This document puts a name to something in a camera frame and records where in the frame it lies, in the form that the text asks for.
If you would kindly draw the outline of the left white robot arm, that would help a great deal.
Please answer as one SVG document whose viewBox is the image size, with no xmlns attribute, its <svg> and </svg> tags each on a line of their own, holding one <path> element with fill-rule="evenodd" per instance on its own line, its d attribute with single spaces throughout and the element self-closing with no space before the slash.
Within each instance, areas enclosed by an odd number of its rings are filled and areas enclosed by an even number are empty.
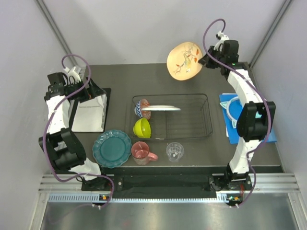
<svg viewBox="0 0 307 230">
<path fill-rule="evenodd" d="M 72 172 L 91 181 L 98 190 L 107 188 L 109 179 L 101 174 L 97 163 L 86 156 L 82 143 L 76 137 L 79 132 L 104 131 L 107 113 L 107 91 L 90 80 L 88 87 L 75 70 L 56 72 L 47 76 L 50 85 L 44 100 L 48 106 L 45 137 L 39 145 L 57 172 Z"/>
</svg>

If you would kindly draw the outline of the lime green bowl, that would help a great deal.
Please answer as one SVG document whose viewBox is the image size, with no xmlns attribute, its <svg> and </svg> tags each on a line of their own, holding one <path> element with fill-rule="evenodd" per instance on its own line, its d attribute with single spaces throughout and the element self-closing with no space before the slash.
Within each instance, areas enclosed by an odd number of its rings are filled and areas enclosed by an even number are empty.
<svg viewBox="0 0 307 230">
<path fill-rule="evenodd" d="M 151 137 L 151 126 L 146 118 L 141 118 L 136 121 L 133 127 L 133 133 L 139 138 Z"/>
</svg>

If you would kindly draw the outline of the white watermelon pattern plate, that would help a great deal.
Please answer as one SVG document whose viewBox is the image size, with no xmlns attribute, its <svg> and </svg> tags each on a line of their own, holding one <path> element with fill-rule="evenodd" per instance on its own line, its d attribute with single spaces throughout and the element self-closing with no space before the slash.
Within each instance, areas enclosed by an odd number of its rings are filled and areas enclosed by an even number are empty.
<svg viewBox="0 0 307 230">
<path fill-rule="evenodd" d="M 150 105 L 141 109 L 141 111 L 180 111 L 181 109 L 170 105 Z"/>
</svg>

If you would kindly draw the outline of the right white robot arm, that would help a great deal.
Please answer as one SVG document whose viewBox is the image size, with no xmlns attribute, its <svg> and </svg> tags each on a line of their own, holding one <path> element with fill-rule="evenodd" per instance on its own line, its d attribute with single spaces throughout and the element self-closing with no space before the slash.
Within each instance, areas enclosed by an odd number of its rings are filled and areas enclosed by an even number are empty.
<svg viewBox="0 0 307 230">
<path fill-rule="evenodd" d="M 225 186 L 231 190 L 247 179 L 250 161 L 255 150 L 269 136 L 276 110 L 274 102 L 266 102 L 260 96 L 247 68 L 238 62 L 238 48 L 237 40 L 220 39 L 198 61 L 207 68 L 221 69 L 221 74 L 233 87 L 243 107 L 236 122 L 239 141 L 224 177 Z"/>
</svg>

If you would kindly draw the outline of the blue red patterned bowl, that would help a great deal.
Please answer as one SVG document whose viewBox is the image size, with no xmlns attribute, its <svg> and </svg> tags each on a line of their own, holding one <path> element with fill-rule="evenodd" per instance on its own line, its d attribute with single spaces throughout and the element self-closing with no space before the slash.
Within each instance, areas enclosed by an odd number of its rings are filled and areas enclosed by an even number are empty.
<svg viewBox="0 0 307 230">
<path fill-rule="evenodd" d="M 148 107 L 150 104 L 146 99 L 141 99 L 137 102 L 134 112 L 139 118 L 146 118 L 149 120 L 151 118 L 151 112 L 150 111 L 143 111 L 143 108 Z"/>
</svg>

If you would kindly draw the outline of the teal scalloped plate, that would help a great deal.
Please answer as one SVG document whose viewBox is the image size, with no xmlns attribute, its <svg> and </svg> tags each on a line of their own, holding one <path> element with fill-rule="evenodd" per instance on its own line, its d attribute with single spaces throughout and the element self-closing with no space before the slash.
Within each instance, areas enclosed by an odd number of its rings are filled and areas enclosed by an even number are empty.
<svg viewBox="0 0 307 230">
<path fill-rule="evenodd" d="M 109 130 L 101 134 L 92 147 L 96 162 L 105 168 L 116 168 L 124 164 L 131 155 L 132 141 L 120 130 Z"/>
</svg>

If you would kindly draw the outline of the peach bird pattern plate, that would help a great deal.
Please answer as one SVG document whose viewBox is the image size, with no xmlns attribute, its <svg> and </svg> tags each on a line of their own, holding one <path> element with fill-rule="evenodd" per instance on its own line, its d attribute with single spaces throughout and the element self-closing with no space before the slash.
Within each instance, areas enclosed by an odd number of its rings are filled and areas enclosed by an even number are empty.
<svg viewBox="0 0 307 230">
<path fill-rule="evenodd" d="M 184 42 L 173 48 L 168 54 L 167 70 L 175 80 L 189 80 L 202 69 L 202 65 L 198 63 L 202 57 L 202 51 L 195 43 Z"/>
</svg>

